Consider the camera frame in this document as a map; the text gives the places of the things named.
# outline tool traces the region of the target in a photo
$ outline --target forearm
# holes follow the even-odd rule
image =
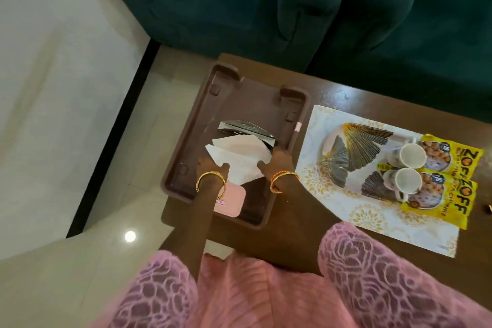
[[[188,207],[187,221],[180,227],[176,227],[159,248],[159,250],[168,250],[178,256],[195,281],[198,280],[200,272],[213,207],[222,188],[222,182],[219,181],[220,184],[217,184],[217,179],[216,176],[206,176],[202,179],[200,191]]]
[[[304,188],[295,176],[282,176],[275,182],[282,195],[292,205],[299,224],[307,237],[321,242],[325,233],[340,219]]]

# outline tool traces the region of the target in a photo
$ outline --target yellow packet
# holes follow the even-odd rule
[[[466,230],[477,183],[430,169],[417,171],[422,176],[422,188],[409,195],[408,201],[402,203],[402,210],[436,217]]]
[[[424,168],[454,177],[470,179],[484,151],[455,141],[425,134],[419,145],[426,151]]]

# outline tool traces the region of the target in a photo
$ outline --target brown table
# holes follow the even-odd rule
[[[477,200],[468,230],[460,231],[458,252],[454,259],[375,232],[364,231],[440,282],[492,309],[492,216],[483,210],[485,204],[492,203],[492,125],[237,56],[222,54],[219,60],[234,65],[241,75],[259,82],[275,87],[295,85],[308,90],[311,94],[308,114],[311,114],[313,105],[319,104],[407,130],[485,148],[486,153],[473,175],[473,180],[479,183]],[[307,126],[306,119],[294,147],[295,160],[301,151]],[[169,198],[162,213],[162,221],[173,227],[186,221],[186,205]],[[289,207],[279,196],[267,225],[259,231],[215,216],[208,239],[284,268],[319,273],[314,261],[319,244],[304,236]]]

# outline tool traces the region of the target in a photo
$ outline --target person's left hand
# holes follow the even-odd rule
[[[229,164],[224,163],[222,166],[217,166],[215,162],[208,156],[198,157],[198,166],[196,168],[196,179],[198,180],[198,178],[202,176],[202,174],[208,171],[219,172],[224,177],[224,180],[227,181],[227,175],[229,174]],[[218,176],[214,174],[208,174],[205,175],[200,181],[200,188],[202,186],[208,186],[208,185],[217,185],[219,188],[221,188],[223,186],[223,182]]]

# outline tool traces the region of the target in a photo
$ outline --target red and gold bangle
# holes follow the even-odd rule
[[[222,176],[221,173],[219,173],[218,171],[207,171],[207,172],[204,172],[203,174],[200,175],[200,177],[198,178],[198,180],[196,181],[196,191],[199,192],[199,186],[200,186],[200,180],[205,176],[205,175],[208,175],[208,174],[213,174],[213,175],[216,175],[218,176],[220,179],[222,179],[222,183],[224,184],[224,190],[222,192],[222,194],[217,197],[217,200],[220,200],[222,197],[224,197],[224,194],[225,194],[225,179],[224,177]]]
[[[275,193],[275,194],[282,193],[277,188],[275,188],[275,181],[278,178],[280,178],[281,176],[286,176],[286,175],[294,175],[297,178],[297,180],[299,180],[299,176],[295,172],[293,172],[293,171],[289,171],[289,170],[279,171],[279,172],[275,173],[274,176],[272,176],[272,180],[270,182],[270,191],[272,193]]]

